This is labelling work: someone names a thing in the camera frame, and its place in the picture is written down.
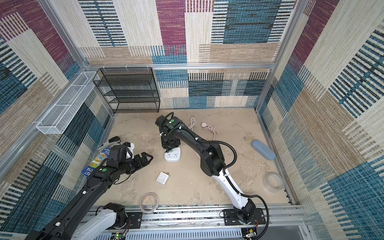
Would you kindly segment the white charger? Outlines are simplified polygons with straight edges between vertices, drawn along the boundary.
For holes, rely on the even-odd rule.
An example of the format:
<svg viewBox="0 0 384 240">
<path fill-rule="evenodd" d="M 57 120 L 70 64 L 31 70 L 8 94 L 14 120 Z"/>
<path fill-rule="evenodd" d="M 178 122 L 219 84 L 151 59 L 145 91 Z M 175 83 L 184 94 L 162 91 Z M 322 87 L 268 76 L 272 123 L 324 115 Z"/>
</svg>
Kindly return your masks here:
<svg viewBox="0 0 384 240">
<path fill-rule="evenodd" d="M 170 176 L 166 173 L 160 172 L 159 176 L 156 179 L 156 182 L 161 185 L 166 185 Z"/>
</svg>

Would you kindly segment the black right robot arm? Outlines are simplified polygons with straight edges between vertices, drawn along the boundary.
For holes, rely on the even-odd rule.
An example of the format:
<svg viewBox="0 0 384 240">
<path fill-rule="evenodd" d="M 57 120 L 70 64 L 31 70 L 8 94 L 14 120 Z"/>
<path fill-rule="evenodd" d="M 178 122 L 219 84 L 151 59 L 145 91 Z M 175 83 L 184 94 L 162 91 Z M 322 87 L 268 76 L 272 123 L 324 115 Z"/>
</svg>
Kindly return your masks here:
<svg viewBox="0 0 384 240">
<path fill-rule="evenodd" d="M 159 116 L 155 124 L 159 128 L 165 150 L 178 147 L 182 141 L 198 154 L 201 170 L 214 178 L 225 190 L 237 210 L 237 220 L 241 224 L 247 225 L 255 220 L 256 205 L 252 198 L 260 199 L 267 206 L 261 196 L 245 194 L 229 173 L 228 168 L 237 161 L 237 152 L 231 145 L 223 141 L 203 139 L 175 117 L 173 112 Z"/>
</svg>

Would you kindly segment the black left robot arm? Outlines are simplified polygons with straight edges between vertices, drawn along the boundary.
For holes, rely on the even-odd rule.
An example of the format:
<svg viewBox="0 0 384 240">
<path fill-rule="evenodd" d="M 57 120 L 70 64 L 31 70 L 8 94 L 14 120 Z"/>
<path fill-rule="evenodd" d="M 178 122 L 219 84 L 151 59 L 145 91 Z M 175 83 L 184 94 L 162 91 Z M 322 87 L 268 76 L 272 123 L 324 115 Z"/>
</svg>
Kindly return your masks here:
<svg viewBox="0 0 384 240">
<path fill-rule="evenodd" d="M 59 215 L 41 231 L 31 231 L 28 240 L 93 240 L 110 227 L 124 228 L 129 225 L 125 207 L 107 204 L 86 224 L 79 224 L 94 203 L 120 178 L 131 175 L 150 164 L 153 156 L 145 152 L 133 155 L 126 145 L 113 146 L 108 158 L 92 171 L 85 186 Z"/>
</svg>

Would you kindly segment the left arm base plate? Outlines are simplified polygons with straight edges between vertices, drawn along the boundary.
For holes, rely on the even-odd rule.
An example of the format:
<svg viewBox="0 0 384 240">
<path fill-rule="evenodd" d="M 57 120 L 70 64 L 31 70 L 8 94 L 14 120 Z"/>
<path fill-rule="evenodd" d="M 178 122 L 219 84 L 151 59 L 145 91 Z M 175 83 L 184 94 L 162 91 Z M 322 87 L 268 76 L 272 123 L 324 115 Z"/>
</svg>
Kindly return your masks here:
<svg viewBox="0 0 384 240">
<path fill-rule="evenodd" d="M 139 229 L 141 227 L 142 216 L 142 212 L 127 212 L 124 214 L 118 212 L 114 220 L 111 217 L 102 220 L 102 227 L 105 227 L 106 230 Z"/>
</svg>

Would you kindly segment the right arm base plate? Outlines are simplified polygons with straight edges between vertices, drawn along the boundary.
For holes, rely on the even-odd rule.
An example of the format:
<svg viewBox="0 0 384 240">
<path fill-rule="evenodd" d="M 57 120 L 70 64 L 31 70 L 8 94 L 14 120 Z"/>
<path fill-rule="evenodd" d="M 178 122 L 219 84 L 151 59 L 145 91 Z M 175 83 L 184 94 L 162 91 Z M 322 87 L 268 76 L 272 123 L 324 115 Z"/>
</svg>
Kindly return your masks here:
<svg viewBox="0 0 384 240">
<path fill-rule="evenodd" d="M 252 215 L 247 215 L 246 212 L 242 212 L 238 209 L 224 209 L 222 210 L 222 217 L 225 222 L 225 226 L 236 226 L 236 225 L 265 225 L 266 214 L 263 209 L 256 208 Z"/>
</svg>

